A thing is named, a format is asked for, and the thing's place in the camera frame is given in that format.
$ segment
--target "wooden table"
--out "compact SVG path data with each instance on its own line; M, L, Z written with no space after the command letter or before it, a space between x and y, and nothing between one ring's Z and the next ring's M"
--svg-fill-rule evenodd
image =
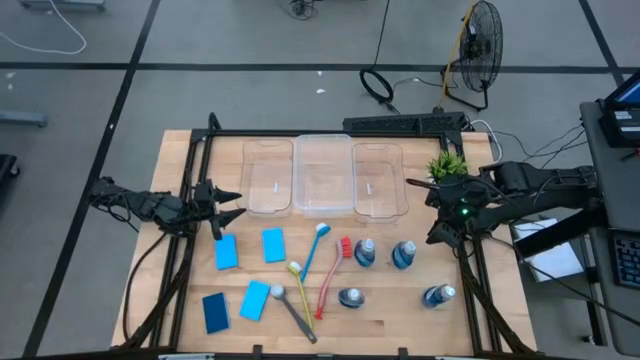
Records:
M189 137L190 131L165 132L153 178L153 191L170 190L174 194L178 193ZM214 138L209 177L221 189L239 191L242 145L248 139ZM440 153L438 141L432 139L353 140L354 143L391 142L400 145L403 149L404 175L407 178L424 178L426 164ZM463 140L465 155L472 171L491 162L486 134L464 133ZM195 164L199 164L201 148L196 155ZM203 223L196 240L178 350L248 353L252 351L254 344L261 344L265 353L391 355L397 354L399 347L406 347L410 355L472 355L458 262L448 246L424 243L426 234L436 219L436 210L424 205L427 190L406 186L406 195L409 212L395 224L363 224L353 218L324 220L332 230L320 241L305 281L312 312L315 312L325 275L335 260L336 240L345 235L353 240L372 238L376 241L377 255L375 264L368 269L360 267L353 258L343 262L331 281L324 320L314 319L314 332L319 339L315 345L297 328L284 305L273 298L267 300L260 322L240 317L239 311L249 281L260 280L285 286L293 306L302 313L302 302L295 279L285 269L285 263L267 264L263 260L261 230L282 227L287 263L297 261L303 265L311 248L315 225L320 221L303 218L295 210L283 219L258 219L243 215L227 228L227 232L235 233L237 238L239 267L224 271L217 271L215 268L214 240L209 225ZM225 204L223 209L235 207L234 202ZM494 234L510 241L505 228L498 229ZM144 224L132 263L159 236L160 232L154 224ZM390 259L391 249L402 240L413 240L418 247L414 264L405 271L397 270ZM168 241L158 247L143 262L133 281L130 329L135 329L157 300L167 247ZM535 348L531 320L513 251L493 242L485 242L484 248L496 307L524 343ZM420 301L424 290L443 283L453 285L458 290L458 295L437 309L424 308ZM338 303L337 292L344 287L362 290L366 297L363 308L350 310ZM218 292L224 292L226 296L231 329L207 335L202 298ZM477 308L483 345L485 350L489 350L484 312L479 304ZM169 309L161 344L166 344L168 339L173 307L170 306ZM113 344L123 342L121 318L122 315L118 318Z

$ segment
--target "small bottle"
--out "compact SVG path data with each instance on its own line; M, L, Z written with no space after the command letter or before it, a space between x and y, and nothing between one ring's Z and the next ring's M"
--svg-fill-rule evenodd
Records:
M353 256L358 264L364 267L371 266L376 259L376 244L371 239L358 241Z
M444 304L456 296L456 289L444 284L440 286L432 286L422 295L422 303L429 309Z
M357 309L364 304L364 295L356 288L342 289L338 293L338 300L348 308Z
M408 268L416 255L416 244L413 241L399 242L391 252L393 264L400 270Z

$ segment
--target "clear plastic bin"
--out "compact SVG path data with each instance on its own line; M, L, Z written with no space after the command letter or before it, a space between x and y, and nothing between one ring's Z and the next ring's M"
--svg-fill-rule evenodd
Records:
M255 217L284 217L291 211L293 144L250 140L243 146L239 207Z
M347 135L302 135L295 141L294 204L313 218L353 214L353 143Z
M356 213L362 222L393 222L409 211L402 170L402 148L396 144L354 146Z

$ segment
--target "monitor screen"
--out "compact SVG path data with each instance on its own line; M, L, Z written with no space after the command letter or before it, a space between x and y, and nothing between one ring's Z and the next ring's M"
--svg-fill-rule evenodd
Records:
M633 86L629 87L629 89L622 94L620 94L616 101L630 103L630 104L640 104L640 80L636 81Z

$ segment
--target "blue toothbrush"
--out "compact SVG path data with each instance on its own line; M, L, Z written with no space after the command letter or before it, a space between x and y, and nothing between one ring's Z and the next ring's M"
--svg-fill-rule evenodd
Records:
M311 266L311 260L313 259L313 254L316 252L316 246L318 245L318 240L324 235L327 235L331 228L329 225L325 223L320 223L316 226L316 239L313 240L313 246L311 247L311 252L309 253L309 257L307 258L307 263L304 264L304 270L300 274L300 281L304 282L304 279L307 277L307 271L309 271L309 266Z

